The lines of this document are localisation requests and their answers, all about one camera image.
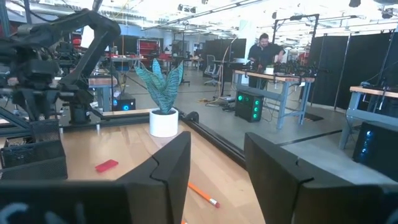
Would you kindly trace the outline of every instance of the white pot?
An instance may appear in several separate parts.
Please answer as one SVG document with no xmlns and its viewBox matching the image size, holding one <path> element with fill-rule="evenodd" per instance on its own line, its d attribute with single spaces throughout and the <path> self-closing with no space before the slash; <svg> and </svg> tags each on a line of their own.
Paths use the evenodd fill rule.
<svg viewBox="0 0 398 224">
<path fill-rule="evenodd" d="M 266 70 L 264 71 L 264 74 L 273 75 L 274 74 L 274 68 L 266 68 Z"/>
<path fill-rule="evenodd" d="M 178 133 L 178 111 L 172 108 L 174 113 L 168 115 L 155 114 L 159 108 L 149 112 L 149 133 L 158 138 L 169 138 Z"/>
</svg>

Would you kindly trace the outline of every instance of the red eraser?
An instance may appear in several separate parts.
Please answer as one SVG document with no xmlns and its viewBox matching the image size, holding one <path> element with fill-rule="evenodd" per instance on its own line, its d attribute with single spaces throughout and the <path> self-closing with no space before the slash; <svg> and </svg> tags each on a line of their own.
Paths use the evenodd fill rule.
<svg viewBox="0 0 398 224">
<path fill-rule="evenodd" d="M 113 159 L 110 159 L 110 160 L 96 166 L 95 169 L 97 170 L 97 172 L 104 172 L 118 164 L 119 164 L 118 162 L 114 161 Z"/>
</svg>

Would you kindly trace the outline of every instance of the ceiling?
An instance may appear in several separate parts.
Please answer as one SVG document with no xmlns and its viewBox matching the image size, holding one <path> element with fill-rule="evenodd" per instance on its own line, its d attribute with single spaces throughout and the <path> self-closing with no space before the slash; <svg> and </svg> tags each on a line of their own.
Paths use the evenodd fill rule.
<svg viewBox="0 0 398 224">
<path fill-rule="evenodd" d="M 92 8 L 94 0 L 31 0 L 31 9 L 39 12 L 72 13 L 81 8 Z M 205 16 L 188 19 L 189 25 L 179 23 L 165 24 L 176 19 L 194 16 L 206 11 L 236 4 L 243 0 L 102 0 L 99 12 L 120 23 L 135 24 L 143 29 L 159 26 L 159 29 L 182 30 L 192 34 L 212 33 L 220 37 L 236 33 L 241 20 L 252 20 L 256 23 L 258 34 L 267 32 L 272 36 L 273 13 L 277 19 L 290 18 L 294 15 L 320 14 L 317 35 L 348 35 L 380 32 L 395 29 L 398 17 L 398 5 L 388 0 L 362 0 L 359 7 L 349 7 L 349 0 L 246 0 L 250 3 Z M 382 18 L 382 11 L 391 14 L 390 19 Z M 306 45 L 311 38 L 314 22 L 308 19 L 285 21 L 278 28 L 277 42 L 293 42 Z"/>
</svg>

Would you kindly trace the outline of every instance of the black shirt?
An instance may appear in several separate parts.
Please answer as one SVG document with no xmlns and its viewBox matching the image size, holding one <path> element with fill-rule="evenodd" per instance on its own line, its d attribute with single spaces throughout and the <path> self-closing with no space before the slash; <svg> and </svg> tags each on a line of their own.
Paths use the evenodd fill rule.
<svg viewBox="0 0 398 224">
<path fill-rule="evenodd" d="M 284 50 L 283 47 L 277 44 L 268 43 L 263 49 L 257 44 L 254 44 L 250 48 L 249 58 L 256 59 L 256 62 L 260 63 L 262 67 L 265 68 L 267 65 L 273 63 L 272 59 L 275 55 L 279 54 L 281 50 Z"/>
</svg>

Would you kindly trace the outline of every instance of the computer tower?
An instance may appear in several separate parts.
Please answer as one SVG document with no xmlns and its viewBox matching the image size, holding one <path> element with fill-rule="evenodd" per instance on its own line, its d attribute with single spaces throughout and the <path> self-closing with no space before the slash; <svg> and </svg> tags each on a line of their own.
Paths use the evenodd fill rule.
<svg viewBox="0 0 398 224">
<path fill-rule="evenodd" d="M 238 91 L 235 101 L 235 116 L 239 116 L 248 122 L 260 121 L 263 99 L 264 97 L 260 95 Z"/>
<path fill-rule="evenodd" d="M 398 181 L 398 128 L 364 122 L 359 132 L 353 160 Z"/>
<path fill-rule="evenodd" d="M 136 109 L 136 99 L 128 94 L 122 93 L 118 97 L 113 98 L 113 111 L 129 111 Z"/>
</svg>

